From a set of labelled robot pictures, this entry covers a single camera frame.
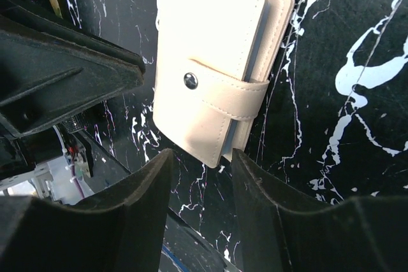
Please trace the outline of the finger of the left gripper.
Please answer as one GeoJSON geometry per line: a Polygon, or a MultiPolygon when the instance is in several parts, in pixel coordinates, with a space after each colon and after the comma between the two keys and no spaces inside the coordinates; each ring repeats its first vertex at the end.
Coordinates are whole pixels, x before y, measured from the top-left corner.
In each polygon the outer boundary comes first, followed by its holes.
{"type": "Polygon", "coordinates": [[[1,125],[43,131],[143,83],[138,54],[88,35],[25,0],[1,0],[1,125]]]}

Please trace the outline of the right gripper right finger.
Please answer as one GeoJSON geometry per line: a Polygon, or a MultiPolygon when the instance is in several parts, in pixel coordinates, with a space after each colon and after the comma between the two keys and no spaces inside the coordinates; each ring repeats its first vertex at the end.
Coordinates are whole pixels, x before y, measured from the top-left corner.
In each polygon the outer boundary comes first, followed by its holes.
{"type": "Polygon", "coordinates": [[[245,271],[406,271],[407,198],[329,205],[232,154],[245,271]]]}

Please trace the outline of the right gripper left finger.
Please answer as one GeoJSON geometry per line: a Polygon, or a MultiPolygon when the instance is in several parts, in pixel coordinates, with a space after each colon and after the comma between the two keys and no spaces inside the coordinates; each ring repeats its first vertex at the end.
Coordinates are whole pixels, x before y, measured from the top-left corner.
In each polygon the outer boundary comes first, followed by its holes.
{"type": "Polygon", "coordinates": [[[157,271],[173,152],[76,205],[1,198],[2,271],[157,271]]]}

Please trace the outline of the beige leather card holder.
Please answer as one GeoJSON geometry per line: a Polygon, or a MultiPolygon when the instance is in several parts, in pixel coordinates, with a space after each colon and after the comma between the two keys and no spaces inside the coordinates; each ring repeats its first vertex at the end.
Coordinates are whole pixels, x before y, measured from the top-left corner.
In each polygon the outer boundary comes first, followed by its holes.
{"type": "Polygon", "coordinates": [[[210,168],[244,149],[295,0],[157,0],[153,120],[210,168]]]}

